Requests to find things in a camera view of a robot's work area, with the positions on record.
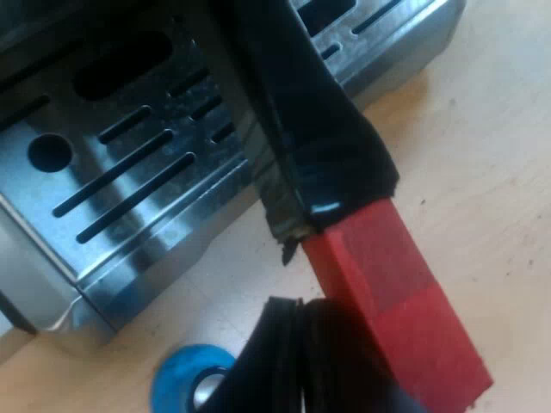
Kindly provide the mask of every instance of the circular hole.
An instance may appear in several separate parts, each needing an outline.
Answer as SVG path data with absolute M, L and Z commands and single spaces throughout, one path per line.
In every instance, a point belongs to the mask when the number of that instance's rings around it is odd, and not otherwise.
M 39 136 L 28 147 L 28 160 L 42 172 L 58 172 L 72 159 L 69 142 L 53 133 Z

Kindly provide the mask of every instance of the red plastic block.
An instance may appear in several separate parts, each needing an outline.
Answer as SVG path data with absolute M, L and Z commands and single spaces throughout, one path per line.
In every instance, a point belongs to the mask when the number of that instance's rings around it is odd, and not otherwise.
M 359 311 L 399 384 L 462 413 L 492 378 L 390 200 L 303 241 L 328 298 Z

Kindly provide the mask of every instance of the blue washer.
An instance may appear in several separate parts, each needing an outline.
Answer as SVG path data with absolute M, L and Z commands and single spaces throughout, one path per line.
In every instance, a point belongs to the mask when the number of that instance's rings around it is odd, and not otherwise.
M 152 384 L 153 413 L 193 413 L 189 402 L 196 379 L 206 370 L 230 369 L 235 358 L 222 348 L 210 345 L 184 347 L 158 369 Z

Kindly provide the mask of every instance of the wooden table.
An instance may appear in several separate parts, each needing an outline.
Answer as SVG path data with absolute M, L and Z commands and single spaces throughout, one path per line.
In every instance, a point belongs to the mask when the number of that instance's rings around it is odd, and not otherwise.
M 495 386 L 474 412 L 551 406 L 551 5 L 469 0 L 448 50 L 366 115 L 402 175 L 396 205 Z M 148 411 L 177 346 L 237 353 L 269 295 L 321 295 L 287 268 L 256 204 L 90 358 L 34 339 L 0 367 L 0 411 Z

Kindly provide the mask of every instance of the stainless steel drip tray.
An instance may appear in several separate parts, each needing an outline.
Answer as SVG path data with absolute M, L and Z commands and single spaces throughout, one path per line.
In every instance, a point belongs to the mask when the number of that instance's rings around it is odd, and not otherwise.
M 119 329 L 255 196 L 218 86 L 170 5 L 101 29 L 77 19 L 2 56 L 0 192 L 59 283 Z M 181 267 L 147 272 L 170 251 Z M 21 285 L 6 275 L 12 299 Z
M 0 5 L 27 7 L 0 20 L 0 309 L 70 345 L 109 338 L 256 199 L 180 1 L 92 3 Z M 442 51 L 464 0 L 291 3 L 363 108 Z

